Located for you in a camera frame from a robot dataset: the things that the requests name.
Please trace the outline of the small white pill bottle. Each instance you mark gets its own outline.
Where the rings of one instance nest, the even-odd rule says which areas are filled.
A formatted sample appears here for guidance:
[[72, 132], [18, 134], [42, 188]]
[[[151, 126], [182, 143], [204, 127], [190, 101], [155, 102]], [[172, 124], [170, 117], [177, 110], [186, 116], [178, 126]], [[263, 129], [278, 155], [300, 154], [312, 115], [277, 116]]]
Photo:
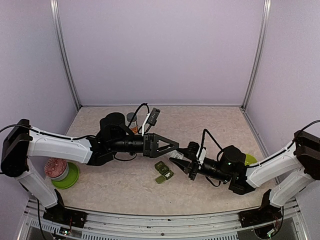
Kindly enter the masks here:
[[182, 160], [184, 158], [184, 155], [178, 151], [175, 151], [172, 155], [173, 158], [178, 159], [178, 160]]

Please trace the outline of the green weekly pill organizer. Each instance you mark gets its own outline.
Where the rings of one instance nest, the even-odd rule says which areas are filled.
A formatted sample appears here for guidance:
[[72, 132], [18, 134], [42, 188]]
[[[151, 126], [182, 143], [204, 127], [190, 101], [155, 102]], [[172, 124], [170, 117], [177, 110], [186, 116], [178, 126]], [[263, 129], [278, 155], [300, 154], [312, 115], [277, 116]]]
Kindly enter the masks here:
[[[155, 169], [159, 172], [160, 176], [158, 176], [155, 181], [157, 184], [162, 184], [165, 181], [171, 179], [174, 176], [174, 172], [170, 170], [170, 168], [163, 162], [159, 161], [154, 165]], [[170, 177], [165, 177], [165, 174], [170, 172]]]

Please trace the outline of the orange pill bottle grey cap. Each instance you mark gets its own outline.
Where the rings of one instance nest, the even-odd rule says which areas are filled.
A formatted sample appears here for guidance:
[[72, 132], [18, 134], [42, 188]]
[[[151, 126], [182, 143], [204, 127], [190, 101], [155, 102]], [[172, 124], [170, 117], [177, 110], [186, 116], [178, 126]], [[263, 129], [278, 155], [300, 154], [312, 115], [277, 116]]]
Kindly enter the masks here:
[[137, 134], [138, 133], [138, 123], [137, 123], [137, 114], [134, 113], [134, 112], [129, 112], [127, 115], [126, 115], [126, 119], [127, 119], [127, 122], [128, 122], [128, 128], [130, 130], [132, 130], [132, 132], [134, 134]]

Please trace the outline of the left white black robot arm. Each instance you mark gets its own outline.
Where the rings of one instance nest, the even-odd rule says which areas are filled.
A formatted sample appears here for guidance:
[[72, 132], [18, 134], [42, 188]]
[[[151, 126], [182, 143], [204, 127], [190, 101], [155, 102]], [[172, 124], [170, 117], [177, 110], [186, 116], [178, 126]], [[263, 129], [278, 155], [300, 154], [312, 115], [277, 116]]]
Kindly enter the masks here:
[[145, 157], [158, 158], [179, 147], [178, 142], [156, 133], [135, 134], [120, 112], [112, 112], [102, 118], [97, 135], [57, 135], [30, 125], [28, 119], [21, 119], [9, 128], [11, 132], [2, 145], [2, 173], [17, 179], [61, 223], [70, 218], [70, 211], [60, 193], [43, 181], [29, 157], [53, 157], [88, 166], [102, 166], [112, 161], [116, 153], [141, 153]]

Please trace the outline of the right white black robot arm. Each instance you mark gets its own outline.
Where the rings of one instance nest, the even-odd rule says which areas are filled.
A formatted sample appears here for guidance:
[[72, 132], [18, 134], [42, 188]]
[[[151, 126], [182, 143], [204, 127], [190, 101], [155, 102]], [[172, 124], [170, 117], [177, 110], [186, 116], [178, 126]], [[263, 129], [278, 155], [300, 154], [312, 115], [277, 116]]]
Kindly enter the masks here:
[[191, 180], [201, 174], [209, 181], [227, 183], [229, 190], [238, 195], [251, 193], [269, 180], [289, 173], [279, 185], [264, 193], [255, 212], [260, 222], [266, 222], [289, 199], [320, 179], [320, 139], [306, 132], [314, 124], [313, 121], [296, 131], [285, 147], [254, 164], [246, 164], [246, 154], [234, 145], [222, 148], [215, 160], [207, 158], [204, 145], [196, 142], [179, 148], [169, 160]]

